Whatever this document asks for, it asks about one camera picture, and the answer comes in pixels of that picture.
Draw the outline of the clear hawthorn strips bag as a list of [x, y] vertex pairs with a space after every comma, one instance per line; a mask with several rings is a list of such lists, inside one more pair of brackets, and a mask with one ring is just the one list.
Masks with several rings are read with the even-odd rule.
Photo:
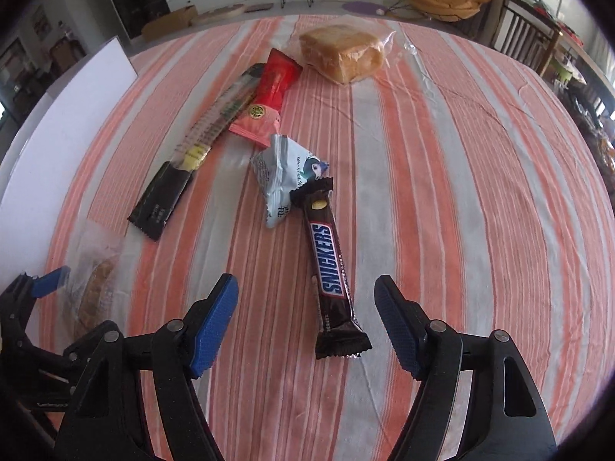
[[67, 282], [60, 288], [61, 343], [71, 343], [111, 316], [124, 239], [86, 220], [69, 249]]

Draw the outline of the white cardboard box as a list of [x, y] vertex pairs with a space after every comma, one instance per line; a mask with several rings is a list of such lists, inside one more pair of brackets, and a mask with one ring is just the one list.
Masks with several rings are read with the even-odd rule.
[[136, 70], [117, 38], [55, 81], [1, 163], [1, 273], [41, 270], [70, 184]]

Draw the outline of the black clear stick packet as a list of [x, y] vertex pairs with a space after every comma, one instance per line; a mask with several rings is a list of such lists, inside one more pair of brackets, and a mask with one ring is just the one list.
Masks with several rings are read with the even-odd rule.
[[128, 221], [157, 242], [194, 175], [212, 151], [214, 142], [252, 102], [265, 65], [245, 70], [215, 100], [178, 144], [144, 190]]

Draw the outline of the Snickers chocolate bar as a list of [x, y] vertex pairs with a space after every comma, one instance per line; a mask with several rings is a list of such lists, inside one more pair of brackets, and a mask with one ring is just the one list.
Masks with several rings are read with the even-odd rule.
[[291, 192], [293, 206], [302, 212], [307, 242], [312, 251], [321, 329], [315, 354], [318, 359], [353, 357], [371, 350], [371, 341], [356, 320], [347, 281], [340, 239], [331, 209], [334, 179], [307, 181]]

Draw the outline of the red snack packet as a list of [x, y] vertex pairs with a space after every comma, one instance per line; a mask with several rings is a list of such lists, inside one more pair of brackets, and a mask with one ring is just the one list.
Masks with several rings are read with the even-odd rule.
[[301, 72], [302, 67], [293, 58], [272, 49], [253, 100], [228, 130], [261, 148], [268, 148], [271, 136], [279, 134], [281, 129], [284, 96]]

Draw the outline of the grey triangular snack packet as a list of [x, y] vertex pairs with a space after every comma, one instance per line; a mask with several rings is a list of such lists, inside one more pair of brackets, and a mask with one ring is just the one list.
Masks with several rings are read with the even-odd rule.
[[270, 146], [252, 157], [251, 166], [265, 200], [265, 224], [269, 229], [290, 212], [291, 192], [322, 178], [329, 168], [326, 161], [279, 134], [270, 136]]

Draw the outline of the striped orange white tablecloth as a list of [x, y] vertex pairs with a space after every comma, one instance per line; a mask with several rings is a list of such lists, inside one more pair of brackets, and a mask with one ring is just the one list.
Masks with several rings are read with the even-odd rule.
[[240, 284], [214, 367], [196, 390], [228, 460], [384, 460], [417, 390], [373, 303], [392, 276], [461, 332], [507, 330], [555, 436], [591, 407], [614, 367], [614, 213], [577, 126], [507, 56], [402, 25], [414, 51], [355, 85], [305, 70], [281, 130], [329, 165], [356, 317], [372, 348], [317, 359], [318, 304], [299, 213], [265, 225], [253, 146], [223, 135], [161, 239], [128, 223], [186, 129], [248, 66], [318, 22], [214, 27], [136, 55], [138, 73], [86, 150], [46, 266], [89, 224], [123, 240], [114, 318], [127, 334], [180, 317], [228, 272]]

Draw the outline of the dark wooden dining chair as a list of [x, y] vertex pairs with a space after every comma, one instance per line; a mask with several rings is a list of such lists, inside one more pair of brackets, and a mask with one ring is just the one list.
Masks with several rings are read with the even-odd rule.
[[524, 0], [502, 0], [490, 47], [543, 76], [554, 57], [562, 30]]

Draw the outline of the bagged bread loaf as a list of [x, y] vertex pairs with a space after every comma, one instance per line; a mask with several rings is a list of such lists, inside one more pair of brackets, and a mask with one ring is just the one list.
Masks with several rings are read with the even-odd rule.
[[327, 24], [299, 35], [303, 61], [337, 85], [350, 85], [382, 69], [395, 31], [368, 30], [357, 24]]

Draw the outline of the purple round floor mat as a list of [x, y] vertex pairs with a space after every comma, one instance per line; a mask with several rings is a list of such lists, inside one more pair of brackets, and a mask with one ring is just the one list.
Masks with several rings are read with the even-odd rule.
[[370, 17], [382, 17], [387, 12], [387, 8], [384, 5], [366, 1], [345, 2], [342, 4], [342, 8], [347, 13]]

